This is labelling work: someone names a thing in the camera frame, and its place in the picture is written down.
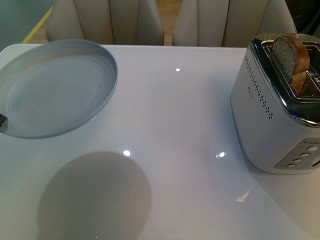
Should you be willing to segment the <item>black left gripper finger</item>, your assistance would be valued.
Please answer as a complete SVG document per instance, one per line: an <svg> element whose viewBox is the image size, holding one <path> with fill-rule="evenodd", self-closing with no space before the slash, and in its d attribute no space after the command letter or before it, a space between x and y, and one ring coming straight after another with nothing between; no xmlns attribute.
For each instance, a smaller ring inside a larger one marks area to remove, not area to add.
<svg viewBox="0 0 320 240"><path fill-rule="evenodd" d="M0 114L0 132L4 133L8 129L8 118Z"/></svg>

